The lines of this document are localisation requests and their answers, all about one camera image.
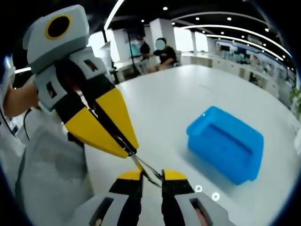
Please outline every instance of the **face mask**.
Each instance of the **face mask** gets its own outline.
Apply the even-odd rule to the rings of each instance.
[[[141,46],[141,45],[143,44],[143,41],[137,40],[137,41],[136,41],[136,44],[137,44],[138,46]]]

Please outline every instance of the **blue plastic container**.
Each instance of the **blue plastic container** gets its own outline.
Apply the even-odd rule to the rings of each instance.
[[[258,131],[212,106],[187,128],[187,134],[188,147],[235,184],[256,179],[264,144]]]

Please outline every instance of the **ceiling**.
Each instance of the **ceiling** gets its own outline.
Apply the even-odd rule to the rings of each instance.
[[[261,34],[284,46],[278,30],[269,21],[266,21],[266,16],[261,14],[251,1],[242,0],[125,0],[115,14],[109,28],[143,27],[149,25],[156,18],[172,20],[175,22],[175,26],[178,27],[213,24],[243,28]],[[209,34],[221,35],[221,32],[224,32],[224,36],[244,40],[247,40],[246,38],[249,35],[247,32],[229,28],[206,27],[205,29],[208,31],[206,33]],[[266,49],[281,57],[284,55],[285,59],[282,63],[289,68],[293,68],[294,72],[296,71],[295,62],[287,53],[270,41],[260,37],[257,38],[262,44],[266,45]]]
[[[91,32],[96,32],[103,28],[106,18],[109,16],[117,0],[50,0],[43,1],[43,4],[38,3],[38,5],[36,1],[32,1],[32,5],[31,1],[25,2],[26,3],[19,3],[18,1],[18,4],[16,4],[18,8],[12,8],[12,12],[14,12],[15,16],[24,15],[20,22],[21,25],[16,24],[16,26],[18,25],[25,28],[42,15],[46,15],[70,5],[81,4],[84,6],[88,15]],[[22,13],[19,8],[34,8],[34,11],[31,11],[30,14],[25,14]],[[247,15],[253,17],[253,19],[239,15],[228,15],[225,13],[210,13],[198,16],[191,15],[205,12],[230,12]],[[282,38],[274,27],[265,22],[265,16],[262,15],[250,1],[242,0],[125,0],[114,16],[109,28],[121,29],[140,27],[143,29],[144,26],[147,26],[150,21],[156,18],[173,20],[175,21],[175,26],[179,27],[186,26],[187,24],[234,26],[264,35],[283,46]],[[221,32],[224,32],[224,35],[226,36],[239,39],[241,39],[242,35],[245,37],[248,35],[246,32],[233,29],[211,27],[205,29],[211,34],[221,35]],[[23,33],[20,31],[18,35],[22,37]],[[285,55],[283,63],[296,71],[294,61],[283,50],[265,39],[259,38],[259,40],[262,43],[265,43],[265,48],[270,51],[279,56]],[[26,51],[22,49],[21,44],[22,39],[20,38],[17,40],[17,45],[14,50],[14,62],[16,68],[27,66]]]

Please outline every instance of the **desk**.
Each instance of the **desk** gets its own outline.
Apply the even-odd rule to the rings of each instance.
[[[269,92],[276,98],[279,98],[279,87],[276,81],[266,73],[261,73],[250,65],[241,65],[228,59],[224,59],[221,56],[214,54],[200,54],[200,53],[182,53],[183,65],[202,65],[210,68],[219,69],[239,76],[242,79],[249,81],[250,74],[253,73],[261,82],[261,87]]]
[[[137,68],[137,70],[142,73],[140,71],[140,67],[139,65],[140,64],[144,64],[143,61],[141,61],[140,59],[134,59],[134,64]],[[119,79],[119,82],[123,82],[125,81],[125,78],[124,78],[124,72],[128,69],[132,69],[133,68],[133,62],[131,59],[127,60],[127,61],[119,61],[119,62],[116,62],[114,63],[114,66],[117,68],[117,76],[118,76],[118,79]]]
[[[287,125],[292,113],[261,88],[220,70],[187,65],[123,82],[122,92],[140,144],[138,156],[156,170],[182,172],[191,186],[203,187],[237,226],[267,226],[276,217],[295,183],[301,163],[293,148],[294,131]],[[258,178],[233,185],[187,148],[186,128],[215,105],[261,132],[265,139]],[[107,192],[123,172],[134,170],[121,159],[85,147],[95,193]],[[161,190],[144,182],[140,226],[163,226]]]

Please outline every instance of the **gray gripper housing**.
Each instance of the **gray gripper housing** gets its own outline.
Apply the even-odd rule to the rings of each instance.
[[[228,212],[204,193],[181,194],[175,198],[186,226],[201,226],[192,202],[198,205],[210,226],[235,226],[229,220]],[[108,206],[101,226],[117,226],[127,199],[128,195],[123,194],[99,194],[78,207],[65,226],[90,226],[97,220],[97,215]]]
[[[98,215],[104,212],[101,226],[117,226],[121,211],[126,204],[128,195],[106,193],[98,194],[79,206],[72,216],[72,218],[65,224],[65,226],[91,226],[98,219]]]
[[[228,212],[204,193],[190,193],[176,195],[186,226],[201,226],[192,203],[202,211],[210,226],[235,226],[228,216]]]
[[[100,58],[95,57],[91,47],[86,47],[72,53],[69,55],[69,59],[81,69],[86,80],[100,74],[106,74],[106,67],[103,61]],[[55,66],[51,65],[38,73],[34,79],[34,84],[39,91],[39,101],[49,112],[52,112],[55,104],[67,94],[57,79],[57,76]],[[55,95],[50,95],[49,88],[54,91]]]

